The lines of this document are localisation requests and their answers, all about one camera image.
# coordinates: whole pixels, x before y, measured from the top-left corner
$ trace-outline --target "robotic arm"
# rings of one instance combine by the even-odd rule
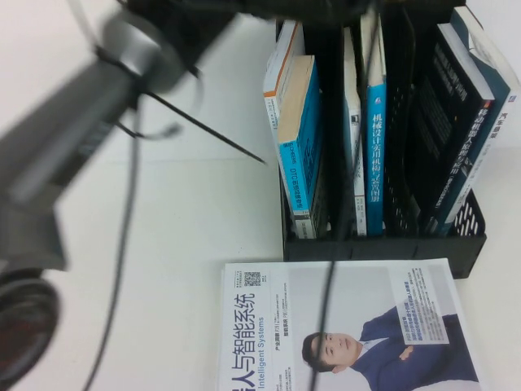
[[[55,201],[138,95],[173,88],[237,13],[331,26],[369,3],[128,0],[106,23],[103,55],[0,141],[0,390],[31,369],[57,323],[55,291],[39,279],[66,264]]]

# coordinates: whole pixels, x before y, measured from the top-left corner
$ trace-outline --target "white table surface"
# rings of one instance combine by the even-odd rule
[[[38,8],[33,0],[19,0],[0,15],[10,33],[0,40],[8,71],[0,72],[0,81],[10,96],[0,105],[2,129],[88,58],[64,3],[43,3]],[[517,37],[511,18],[519,12],[508,12],[507,2],[493,9],[484,0],[469,3],[491,35]],[[95,24],[113,7],[107,0],[86,3]],[[493,15],[506,22],[494,24]],[[198,117],[260,154],[268,167],[191,127],[180,138],[144,147],[120,308],[93,390],[214,389],[222,266],[282,259],[276,160],[261,95],[252,93],[273,45],[273,35],[266,34],[274,34],[271,26],[241,19],[219,50],[205,56],[207,94]],[[510,47],[519,70],[519,51]],[[244,55],[247,48],[256,54]],[[186,80],[168,98],[189,108],[193,89]],[[246,99],[230,101],[233,89],[247,93]],[[244,111],[230,115],[230,103]],[[146,105],[147,130],[171,121],[169,113]],[[520,133],[505,134],[498,144],[519,147]],[[69,271],[46,276],[60,291],[63,316],[46,356],[17,391],[79,390],[87,377],[112,289],[128,143],[114,134],[59,203]],[[488,241],[471,277],[457,282],[490,389],[501,391],[521,389],[520,169],[521,149],[492,152],[476,188]]]
[[[490,389],[519,390],[521,150],[492,154],[476,189],[488,241],[457,286]],[[60,203],[70,270],[47,276],[63,317],[15,390],[81,389],[105,321],[126,176],[124,164],[102,154]],[[275,159],[268,167],[247,159],[144,163],[140,177],[120,308],[93,389],[213,389],[221,268],[282,259]]]

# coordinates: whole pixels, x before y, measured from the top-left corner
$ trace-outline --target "black book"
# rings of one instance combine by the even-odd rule
[[[421,233],[431,229],[494,104],[453,26],[438,25],[434,36],[414,97],[405,151],[405,176]]]

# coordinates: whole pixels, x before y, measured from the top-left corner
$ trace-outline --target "wheel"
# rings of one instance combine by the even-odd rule
[[[43,279],[0,284],[0,389],[11,387],[44,354],[55,333],[59,300]]]

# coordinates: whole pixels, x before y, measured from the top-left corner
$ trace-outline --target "book cover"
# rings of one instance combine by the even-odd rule
[[[354,178],[353,183],[349,183],[354,199],[352,214],[356,219],[354,226],[357,235],[367,236],[364,163],[362,149],[358,147],[361,141],[361,105],[357,91],[355,52],[349,28],[344,29],[344,95],[344,153],[348,179]]]
[[[297,57],[293,66],[282,105],[278,147],[297,235],[315,239],[318,227],[313,218],[313,200],[322,152],[318,72],[315,58],[310,55]]]
[[[493,108],[494,95],[450,24],[434,32],[415,95],[405,151],[405,176],[418,206],[421,232],[436,216]]]
[[[277,151],[278,166],[283,177],[285,173],[283,171],[280,151],[278,149],[278,120],[280,118],[282,101],[290,81],[293,61],[297,55],[304,54],[304,32],[302,30],[302,25],[292,20],[284,21],[274,52],[269,57],[263,84],[263,94],[266,111],[268,113],[269,127]],[[284,182],[284,186],[286,193],[288,193],[289,189],[286,187],[286,182]]]
[[[446,259],[338,262],[320,334],[328,265],[226,265],[218,391],[485,389]]]
[[[450,21],[475,65],[484,76],[496,102],[490,109],[483,129],[466,157],[465,167],[454,179],[453,191],[447,196],[437,216],[432,233],[445,236],[453,226],[460,208],[465,204],[485,158],[500,132],[512,127],[511,116],[516,109],[521,85],[505,56],[486,35],[478,21],[466,7],[457,7]]]
[[[370,53],[374,18],[371,12],[361,18],[361,49],[364,64]],[[367,234],[383,233],[383,162],[385,161],[385,119],[387,98],[387,70],[383,48],[382,24],[379,19],[378,41],[374,45],[369,85],[367,86],[366,137],[366,215]]]

